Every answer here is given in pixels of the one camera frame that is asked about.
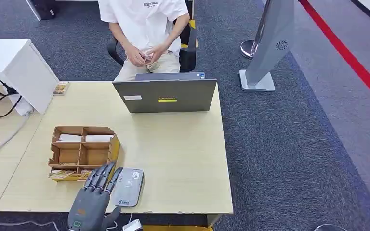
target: black office chair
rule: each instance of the black office chair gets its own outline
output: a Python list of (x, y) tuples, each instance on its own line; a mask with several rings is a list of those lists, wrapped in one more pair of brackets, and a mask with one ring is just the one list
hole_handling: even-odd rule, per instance
[[(196, 46), (197, 46), (197, 30), (195, 21), (190, 20), (189, 24), (180, 34), (181, 50), (179, 51), (179, 63), (181, 65), (180, 72), (190, 72), (195, 69), (196, 65)], [(121, 66), (124, 65), (124, 60), (117, 52), (118, 41), (112, 35), (108, 43), (108, 54)]]

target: gray robotic hand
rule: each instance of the gray robotic hand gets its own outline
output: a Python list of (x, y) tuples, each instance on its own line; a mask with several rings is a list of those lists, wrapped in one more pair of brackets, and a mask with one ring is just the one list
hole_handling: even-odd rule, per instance
[(122, 167), (117, 168), (107, 184), (114, 165), (115, 162), (110, 162), (91, 172), (83, 188), (77, 193), (69, 212), (67, 225), (70, 231), (104, 231), (112, 226), (120, 215), (121, 208), (116, 207), (104, 217), (110, 194), (122, 171)]

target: laptop lid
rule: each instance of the laptop lid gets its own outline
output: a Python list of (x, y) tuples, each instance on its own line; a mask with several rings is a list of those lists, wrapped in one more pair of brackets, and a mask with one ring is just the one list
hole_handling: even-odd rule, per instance
[(216, 79), (116, 81), (131, 113), (208, 111)]

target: white cabinet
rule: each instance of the white cabinet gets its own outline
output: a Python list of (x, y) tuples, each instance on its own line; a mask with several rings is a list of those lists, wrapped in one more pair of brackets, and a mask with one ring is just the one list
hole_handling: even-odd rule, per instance
[(59, 81), (27, 38), (0, 38), (0, 80), (40, 113), (46, 111)]

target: laptop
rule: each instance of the laptop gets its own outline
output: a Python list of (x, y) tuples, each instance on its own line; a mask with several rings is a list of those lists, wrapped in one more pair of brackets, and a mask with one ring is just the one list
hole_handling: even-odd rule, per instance
[(209, 111), (216, 79), (203, 72), (137, 74), (135, 81), (114, 81), (131, 113)]

